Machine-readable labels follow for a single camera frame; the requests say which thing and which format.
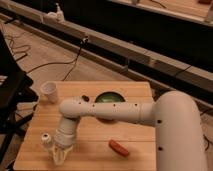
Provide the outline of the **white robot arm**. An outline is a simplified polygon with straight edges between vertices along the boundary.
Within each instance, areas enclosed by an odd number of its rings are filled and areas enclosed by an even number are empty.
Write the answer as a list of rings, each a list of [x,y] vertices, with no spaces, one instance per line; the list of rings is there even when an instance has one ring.
[[[93,116],[154,127],[157,171],[208,171],[199,109],[186,93],[170,91],[148,103],[68,98],[60,103],[59,113],[54,140],[61,148],[76,142],[79,119]]]

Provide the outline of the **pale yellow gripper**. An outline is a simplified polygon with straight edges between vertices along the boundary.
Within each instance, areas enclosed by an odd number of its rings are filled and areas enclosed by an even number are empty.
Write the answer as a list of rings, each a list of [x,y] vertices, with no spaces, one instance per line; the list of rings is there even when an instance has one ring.
[[[56,145],[52,148],[53,161],[56,165],[62,165],[67,157],[67,154],[72,150],[72,147],[61,148]]]

